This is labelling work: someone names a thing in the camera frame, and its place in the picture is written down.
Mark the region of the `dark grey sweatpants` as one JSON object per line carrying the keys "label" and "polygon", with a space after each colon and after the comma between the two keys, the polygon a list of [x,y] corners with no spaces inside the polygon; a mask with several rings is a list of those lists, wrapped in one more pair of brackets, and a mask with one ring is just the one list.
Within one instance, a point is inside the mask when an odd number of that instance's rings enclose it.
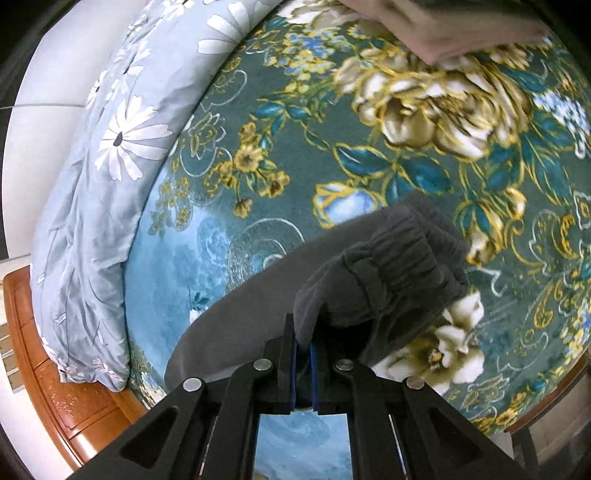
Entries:
{"label": "dark grey sweatpants", "polygon": [[311,347],[373,366],[413,340],[468,290],[470,246],[419,191],[294,249],[188,327],[164,375],[167,389],[208,382],[256,360],[294,321],[297,404],[311,406]]}

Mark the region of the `light blue floral duvet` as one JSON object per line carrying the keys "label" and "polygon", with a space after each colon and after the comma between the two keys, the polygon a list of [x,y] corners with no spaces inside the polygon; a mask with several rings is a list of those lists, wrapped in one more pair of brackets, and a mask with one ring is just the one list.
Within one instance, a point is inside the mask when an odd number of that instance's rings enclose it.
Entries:
{"label": "light blue floral duvet", "polygon": [[271,10],[150,1],[100,73],[31,252],[34,320],[61,381],[125,388],[122,266],[145,201],[212,78]]}

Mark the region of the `beige folded garment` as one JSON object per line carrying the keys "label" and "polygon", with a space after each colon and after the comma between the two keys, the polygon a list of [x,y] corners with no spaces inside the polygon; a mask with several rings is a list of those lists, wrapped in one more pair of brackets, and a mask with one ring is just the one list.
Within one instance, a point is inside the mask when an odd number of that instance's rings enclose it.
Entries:
{"label": "beige folded garment", "polygon": [[543,41],[549,27],[518,1],[346,1],[429,65],[466,53]]}

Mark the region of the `teal floral bed blanket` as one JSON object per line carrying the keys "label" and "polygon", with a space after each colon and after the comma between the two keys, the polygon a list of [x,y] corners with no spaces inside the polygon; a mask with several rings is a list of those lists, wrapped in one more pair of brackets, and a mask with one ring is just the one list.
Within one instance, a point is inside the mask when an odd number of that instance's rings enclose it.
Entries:
{"label": "teal floral bed blanket", "polygon": [[506,431],[590,345],[590,82],[554,37],[427,65],[335,1],[271,13],[164,162],[124,269],[135,395],[163,398],[178,340],[225,294],[413,189],[470,241],[484,315],[390,371]]}

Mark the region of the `orange wooden bed frame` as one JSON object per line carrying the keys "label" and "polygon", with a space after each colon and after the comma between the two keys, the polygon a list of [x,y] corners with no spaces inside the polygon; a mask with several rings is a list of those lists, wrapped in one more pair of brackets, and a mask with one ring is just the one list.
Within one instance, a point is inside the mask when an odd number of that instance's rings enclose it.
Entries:
{"label": "orange wooden bed frame", "polygon": [[78,470],[147,412],[131,390],[99,383],[66,384],[42,347],[34,322],[30,274],[22,267],[2,281],[8,331],[24,387],[57,450]]}

